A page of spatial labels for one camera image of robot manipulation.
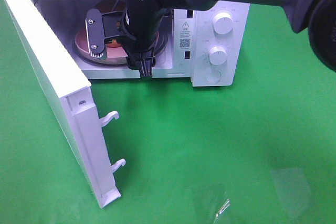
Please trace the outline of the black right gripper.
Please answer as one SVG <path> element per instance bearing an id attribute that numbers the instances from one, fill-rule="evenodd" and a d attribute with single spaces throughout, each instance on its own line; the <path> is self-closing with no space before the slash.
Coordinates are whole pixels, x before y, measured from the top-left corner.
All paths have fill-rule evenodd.
<path id="1" fill-rule="evenodd" d="M 124 10 L 124 27 L 135 40 L 123 42 L 122 46 L 128 54 L 128 67 L 137 70 L 141 78 L 153 77 L 156 33 L 164 14 L 165 8 L 127 6 Z"/>

